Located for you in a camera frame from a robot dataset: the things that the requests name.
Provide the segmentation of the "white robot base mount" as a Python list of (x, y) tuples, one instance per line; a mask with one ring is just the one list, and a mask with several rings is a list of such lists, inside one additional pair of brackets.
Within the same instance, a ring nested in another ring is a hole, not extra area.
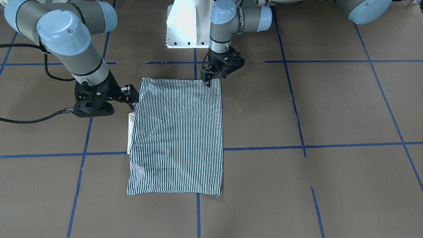
[(214, 0), (175, 0), (167, 10), (166, 47), (208, 48)]

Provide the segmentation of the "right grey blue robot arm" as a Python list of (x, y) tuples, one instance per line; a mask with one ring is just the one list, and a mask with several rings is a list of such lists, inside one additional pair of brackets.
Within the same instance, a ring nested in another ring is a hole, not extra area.
[(76, 80), (75, 106), (86, 113), (111, 108), (110, 101), (133, 107), (139, 94), (120, 87), (91, 36), (116, 29), (117, 13), (104, 1), (2, 0), (4, 17), (21, 36), (57, 57)]

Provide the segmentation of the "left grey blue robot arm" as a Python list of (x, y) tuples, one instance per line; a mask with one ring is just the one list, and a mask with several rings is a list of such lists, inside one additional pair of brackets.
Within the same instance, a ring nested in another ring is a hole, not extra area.
[[(241, 53), (232, 47), (233, 35), (261, 32), (270, 28), (271, 7), (294, 6), (302, 0), (216, 0), (210, 12), (210, 44), (200, 79), (207, 87), (214, 76), (226, 78), (245, 64)], [(391, 5), (390, 0), (333, 0), (355, 24), (367, 24), (379, 18)]]

